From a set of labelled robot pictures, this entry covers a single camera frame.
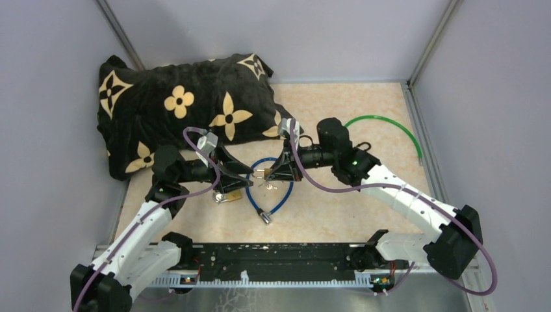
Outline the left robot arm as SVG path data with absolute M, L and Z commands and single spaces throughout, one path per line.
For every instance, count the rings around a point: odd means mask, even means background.
M 153 183 L 136 216 L 122 234 L 89 265 L 70 274 L 74 311 L 129 311 L 136 298 L 170 268 L 197 270 L 198 251 L 191 238 L 176 232 L 151 241 L 193 197 L 183 183 L 209 183 L 206 192 L 227 194 L 252 186 L 253 169 L 223 146 L 185 160 L 175 146 L 161 146 L 154 155 Z

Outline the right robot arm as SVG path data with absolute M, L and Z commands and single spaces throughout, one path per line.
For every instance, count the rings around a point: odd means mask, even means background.
M 366 249 L 372 267 L 382 268 L 393 260 L 414 261 L 458 280 L 480 250 L 483 237 L 475 208 L 443 203 L 405 182 L 369 152 L 370 143 L 353 144 L 339 119 L 318 122 L 318 143 L 309 146 L 300 145 L 301 128 L 295 119 L 283 118 L 275 128 L 284 139 L 283 149 L 266 181 L 299 182 L 308 169 L 329 167 L 346 185 L 345 192 L 372 196 L 421 230 L 420 234 L 378 231 Z

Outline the large brass padlock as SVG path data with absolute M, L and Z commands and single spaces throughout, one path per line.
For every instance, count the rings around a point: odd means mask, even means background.
M 237 200 L 242 199 L 242 191 L 241 190 L 233 190 L 231 192 L 227 193 L 221 193 L 214 191 L 212 193 L 212 200 L 217 204 L 223 204 L 228 202 L 234 202 Z

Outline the small brass padlock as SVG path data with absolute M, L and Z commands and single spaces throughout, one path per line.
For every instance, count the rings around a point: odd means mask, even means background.
M 272 172 L 271 168 L 254 169 L 252 176 L 255 179 L 266 179 Z

